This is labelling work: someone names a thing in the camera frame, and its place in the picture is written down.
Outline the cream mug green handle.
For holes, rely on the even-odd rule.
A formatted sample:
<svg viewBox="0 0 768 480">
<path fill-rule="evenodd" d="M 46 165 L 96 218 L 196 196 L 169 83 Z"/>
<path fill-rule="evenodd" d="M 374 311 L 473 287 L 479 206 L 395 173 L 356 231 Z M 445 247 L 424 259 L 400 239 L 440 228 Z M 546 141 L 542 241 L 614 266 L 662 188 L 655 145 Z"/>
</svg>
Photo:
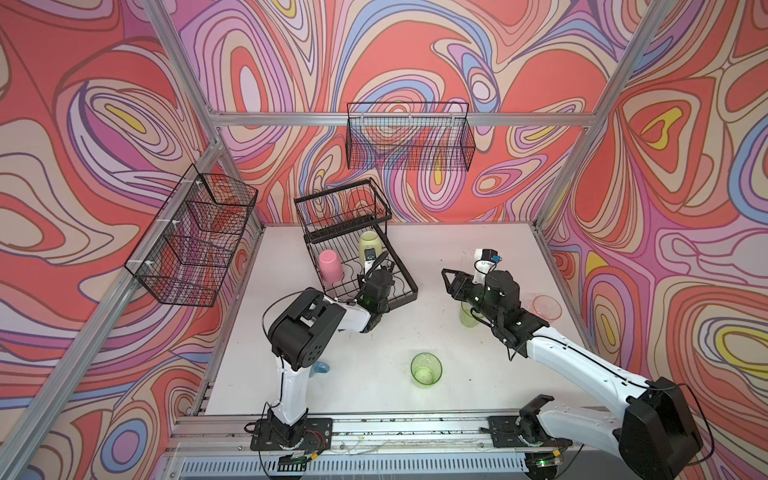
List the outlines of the cream mug green handle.
<svg viewBox="0 0 768 480">
<path fill-rule="evenodd" d="M 383 243 L 379 236 L 379 234 L 375 230 L 365 230 L 359 238 L 358 242 L 358 252 L 359 252 L 359 260 L 362 264 L 364 264 L 363 259 L 363 252 L 367 248 L 375 248 L 378 254 L 378 257 L 383 252 Z"/>
</svg>

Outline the pink plastic cup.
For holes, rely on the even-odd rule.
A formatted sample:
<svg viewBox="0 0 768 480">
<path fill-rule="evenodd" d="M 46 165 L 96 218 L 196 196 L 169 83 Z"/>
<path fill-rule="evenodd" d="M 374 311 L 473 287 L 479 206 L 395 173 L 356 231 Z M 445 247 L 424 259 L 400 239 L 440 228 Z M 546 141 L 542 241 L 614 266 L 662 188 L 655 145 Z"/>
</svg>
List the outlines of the pink plastic cup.
<svg viewBox="0 0 768 480">
<path fill-rule="evenodd" d="M 322 280 L 327 284 L 341 282 L 344 270 L 339 255 L 334 250 L 323 250 L 318 255 L 318 267 Z"/>
</svg>

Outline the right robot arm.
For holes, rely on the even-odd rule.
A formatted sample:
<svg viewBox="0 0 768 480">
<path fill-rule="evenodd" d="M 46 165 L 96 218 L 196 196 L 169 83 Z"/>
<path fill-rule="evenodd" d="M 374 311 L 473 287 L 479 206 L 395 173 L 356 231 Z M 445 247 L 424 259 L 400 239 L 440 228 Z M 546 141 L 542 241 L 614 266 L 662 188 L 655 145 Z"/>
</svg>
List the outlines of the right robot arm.
<svg viewBox="0 0 768 480">
<path fill-rule="evenodd" d="M 624 461 L 642 479 L 674 479 L 694 464 L 704 442 L 683 386 L 647 379 L 577 345 L 523 308 L 520 286 L 506 270 L 475 282 L 469 273 L 443 269 L 447 293 L 470 305 L 505 347 L 562 375 L 606 408 L 571 407 L 540 394 L 520 409 L 512 431 L 523 443 L 570 440 Z"/>
</svg>

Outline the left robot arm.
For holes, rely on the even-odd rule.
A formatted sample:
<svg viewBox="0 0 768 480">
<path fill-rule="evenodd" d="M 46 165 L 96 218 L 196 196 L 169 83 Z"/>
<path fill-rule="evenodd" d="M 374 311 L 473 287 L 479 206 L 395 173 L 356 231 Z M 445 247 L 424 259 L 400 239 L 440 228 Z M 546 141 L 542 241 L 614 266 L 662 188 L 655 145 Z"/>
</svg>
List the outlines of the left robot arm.
<svg viewBox="0 0 768 480">
<path fill-rule="evenodd" d="M 348 302 L 308 287 L 272 322 L 267 339 L 276 357 L 280 393 L 271 412 L 282 424 L 297 425 L 308 411 L 310 370 L 338 331 L 368 333 L 390 311 L 392 269 L 377 267 L 358 277 L 359 291 Z"/>
</svg>

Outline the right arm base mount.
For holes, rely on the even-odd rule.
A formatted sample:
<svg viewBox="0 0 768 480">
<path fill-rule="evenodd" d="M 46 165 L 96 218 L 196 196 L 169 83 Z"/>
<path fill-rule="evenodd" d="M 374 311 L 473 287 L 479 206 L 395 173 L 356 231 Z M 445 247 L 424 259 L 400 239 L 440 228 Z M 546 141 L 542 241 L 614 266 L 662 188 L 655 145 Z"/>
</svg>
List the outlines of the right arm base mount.
<svg viewBox="0 0 768 480">
<path fill-rule="evenodd" d="M 567 449 L 573 445 L 573 442 L 546 433 L 538 420 L 541 409 L 553 401 L 553 396 L 540 394 L 522 407 L 516 415 L 489 416 L 487 418 L 488 426 L 480 427 L 479 432 L 488 434 L 495 448 L 555 447 Z"/>
</svg>

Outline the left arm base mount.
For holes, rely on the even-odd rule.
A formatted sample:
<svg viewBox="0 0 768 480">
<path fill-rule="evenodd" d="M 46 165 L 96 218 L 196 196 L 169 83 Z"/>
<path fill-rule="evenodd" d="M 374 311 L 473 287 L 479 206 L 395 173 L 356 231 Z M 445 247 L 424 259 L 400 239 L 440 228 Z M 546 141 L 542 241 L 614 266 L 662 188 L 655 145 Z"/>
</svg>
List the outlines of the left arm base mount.
<svg viewBox="0 0 768 480">
<path fill-rule="evenodd" d="M 295 425 L 287 426 L 269 417 L 247 423 L 244 431 L 251 435 L 252 451 L 322 453 L 332 445 L 333 419 L 300 419 Z"/>
</svg>

